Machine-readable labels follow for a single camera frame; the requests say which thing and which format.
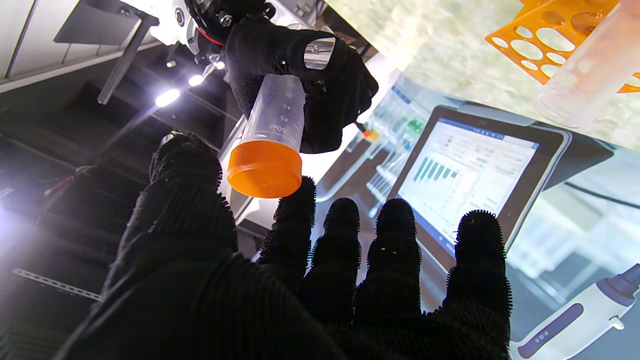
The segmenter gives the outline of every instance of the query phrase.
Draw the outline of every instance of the tablet screen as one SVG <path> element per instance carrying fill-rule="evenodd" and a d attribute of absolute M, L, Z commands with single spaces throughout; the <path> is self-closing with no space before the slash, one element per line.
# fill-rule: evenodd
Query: tablet screen
<path fill-rule="evenodd" d="M 458 223 L 474 209 L 499 214 L 539 144 L 440 118 L 397 196 L 452 256 Z"/>

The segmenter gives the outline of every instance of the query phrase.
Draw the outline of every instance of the plastic tube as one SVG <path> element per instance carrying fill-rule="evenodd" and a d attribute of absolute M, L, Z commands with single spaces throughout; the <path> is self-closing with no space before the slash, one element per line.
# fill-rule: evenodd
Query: plastic tube
<path fill-rule="evenodd" d="M 305 27 L 292 24 L 289 28 Z M 334 45 L 334 37 L 311 42 L 305 49 L 305 66 L 323 70 Z M 265 76 L 242 140 L 229 157 L 228 181 L 236 191 L 273 199 L 291 195 L 300 187 L 305 98 L 296 76 Z"/>
<path fill-rule="evenodd" d="M 621 0 L 543 86 L 534 107 L 564 127 L 594 121 L 640 70 L 640 1 Z"/>

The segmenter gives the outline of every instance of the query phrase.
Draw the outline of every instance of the led light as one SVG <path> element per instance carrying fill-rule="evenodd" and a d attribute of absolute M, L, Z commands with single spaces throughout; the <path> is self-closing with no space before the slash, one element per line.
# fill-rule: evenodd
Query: led light
<path fill-rule="evenodd" d="M 176 101 L 180 97 L 180 90 L 178 89 L 170 89 L 160 96 L 156 97 L 156 106 L 158 108 L 164 108 L 165 106 L 171 104 L 173 101 Z"/>
<path fill-rule="evenodd" d="M 191 79 L 189 79 L 189 85 L 198 86 L 202 84 L 203 81 L 204 81 L 204 77 L 202 75 L 194 75 L 191 77 Z"/>

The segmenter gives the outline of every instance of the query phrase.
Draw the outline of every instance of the robotic arm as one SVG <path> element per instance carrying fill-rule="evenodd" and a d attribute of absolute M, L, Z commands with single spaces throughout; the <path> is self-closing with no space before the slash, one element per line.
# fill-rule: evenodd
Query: robotic arm
<path fill-rule="evenodd" d="M 165 45 L 186 45 L 206 78 L 218 63 L 231 28 L 247 15 L 272 18 L 275 7 L 264 0 L 122 0 L 140 17 L 138 28 L 98 96 L 106 104 L 135 57 L 148 31 Z"/>

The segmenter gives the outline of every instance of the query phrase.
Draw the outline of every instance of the black cable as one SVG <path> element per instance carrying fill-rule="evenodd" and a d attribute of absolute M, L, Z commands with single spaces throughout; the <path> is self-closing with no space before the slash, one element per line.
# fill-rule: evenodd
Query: black cable
<path fill-rule="evenodd" d="M 591 195 L 591 196 L 597 197 L 599 199 L 615 202 L 616 204 L 619 204 L 619 205 L 628 206 L 630 208 L 640 210 L 640 205 L 638 205 L 638 204 L 634 204 L 632 202 L 627 202 L 627 201 L 624 201 L 624 200 L 616 199 L 615 197 L 606 196 L 606 195 L 603 195 L 601 193 L 592 192 L 591 190 L 585 189 L 585 188 L 583 188 L 581 186 L 578 186 L 576 184 L 573 184 L 573 183 L 566 182 L 564 184 L 566 186 L 569 186 L 570 188 L 572 188 L 574 190 L 578 190 L 579 192 L 583 192 L 583 193 L 585 193 L 587 195 Z"/>

